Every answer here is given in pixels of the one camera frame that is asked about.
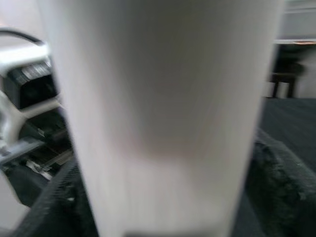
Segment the white pole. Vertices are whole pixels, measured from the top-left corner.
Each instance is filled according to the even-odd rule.
[[[282,1],[39,2],[100,236],[227,236]]]

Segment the black cable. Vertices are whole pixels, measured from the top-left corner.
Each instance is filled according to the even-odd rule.
[[[28,40],[34,44],[37,44],[37,45],[44,44],[43,41],[41,41],[40,39],[38,39],[34,36],[28,35],[26,33],[23,33],[21,31],[17,31],[17,30],[11,29],[11,28],[0,28],[0,36],[1,35],[9,35],[9,36],[14,36],[14,37],[18,37],[18,38],[23,38],[23,39]]]

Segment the white cylinder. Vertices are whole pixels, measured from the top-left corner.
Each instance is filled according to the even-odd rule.
[[[226,236],[282,1],[40,6],[100,236]]]

